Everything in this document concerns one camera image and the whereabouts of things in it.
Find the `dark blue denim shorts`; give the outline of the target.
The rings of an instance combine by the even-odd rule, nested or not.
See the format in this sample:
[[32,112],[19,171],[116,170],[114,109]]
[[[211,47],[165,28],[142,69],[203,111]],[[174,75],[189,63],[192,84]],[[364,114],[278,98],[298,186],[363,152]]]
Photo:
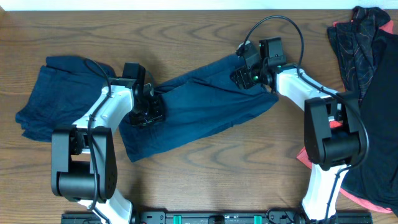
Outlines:
[[276,95],[260,85],[240,90],[231,81],[229,76],[243,65],[243,59],[229,55],[157,86],[164,120],[139,128],[125,117],[119,125],[130,161],[220,133],[270,109],[278,100]]

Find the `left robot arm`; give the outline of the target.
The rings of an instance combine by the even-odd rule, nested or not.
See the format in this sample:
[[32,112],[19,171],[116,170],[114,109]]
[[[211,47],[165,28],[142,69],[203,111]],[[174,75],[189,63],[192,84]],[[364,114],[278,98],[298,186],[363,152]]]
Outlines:
[[99,98],[81,118],[53,131],[52,192],[95,214],[83,223],[140,222],[132,202],[116,188],[113,136],[124,117],[138,128],[164,120],[162,99],[145,75],[142,65],[125,63],[122,77],[104,78]]

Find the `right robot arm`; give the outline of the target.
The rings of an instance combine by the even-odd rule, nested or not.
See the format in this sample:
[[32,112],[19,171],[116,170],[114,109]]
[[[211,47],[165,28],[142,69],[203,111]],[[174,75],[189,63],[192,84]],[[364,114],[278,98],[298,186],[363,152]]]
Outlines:
[[245,40],[236,54],[244,60],[231,74],[238,88],[268,86],[304,112],[304,145],[312,168],[294,223],[362,221],[362,216],[340,214],[335,208],[345,175],[364,161],[369,149],[356,97],[324,87],[299,63],[287,63],[280,37],[260,40],[257,47]]

